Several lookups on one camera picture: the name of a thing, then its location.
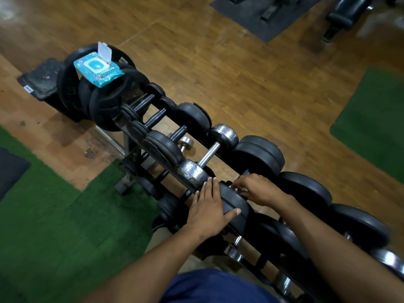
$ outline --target green artificial turf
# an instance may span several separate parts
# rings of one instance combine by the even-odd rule
[[[404,183],[404,76],[371,67],[330,132]]]
[[[139,258],[157,202],[114,190],[118,162],[80,193],[0,128],[0,146],[32,165],[0,202],[0,301],[74,302]]]

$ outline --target wooden floor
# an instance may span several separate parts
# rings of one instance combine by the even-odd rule
[[[118,46],[176,103],[196,102],[240,137],[263,136],[282,150],[284,170],[304,173],[335,203],[363,209],[392,230],[404,255],[404,185],[329,134],[366,69],[404,71],[403,30],[367,17],[332,44],[320,41],[323,0],[268,44],[209,6],[212,0],[0,0],[0,124],[79,189],[113,156],[86,127],[36,101],[17,83],[49,57],[104,41]],[[386,8],[375,9],[383,12]],[[175,128],[169,120],[159,126]],[[191,152],[203,155],[200,145]],[[210,162],[220,179],[234,171]],[[175,186],[167,179],[166,185]]]

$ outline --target wet wipes pack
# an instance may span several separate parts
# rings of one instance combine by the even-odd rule
[[[92,52],[73,63],[88,81],[101,88],[124,75],[111,59],[112,50],[105,43],[99,42],[98,52]]]

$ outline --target floor mat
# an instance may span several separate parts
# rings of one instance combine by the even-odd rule
[[[0,147],[0,201],[30,166],[26,159]]]
[[[268,23],[260,17],[272,0],[244,0],[236,5],[229,0],[215,0],[210,6],[255,34],[259,39],[268,42],[320,1],[301,0],[298,4],[284,5]]]
[[[331,134],[404,183],[404,75],[372,67],[359,83]]]
[[[0,145],[32,164],[0,202],[2,303],[75,302],[143,254],[157,201],[115,192],[117,161],[80,193],[2,128]]]

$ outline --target left hand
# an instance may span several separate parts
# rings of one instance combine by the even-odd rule
[[[189,209],[187,225],[197,231],[203,240],[215,236],[237,215],[241,209],[232,209],[223,214],[220,186],[216,178],[208,178],[201,191],[195,193]]]

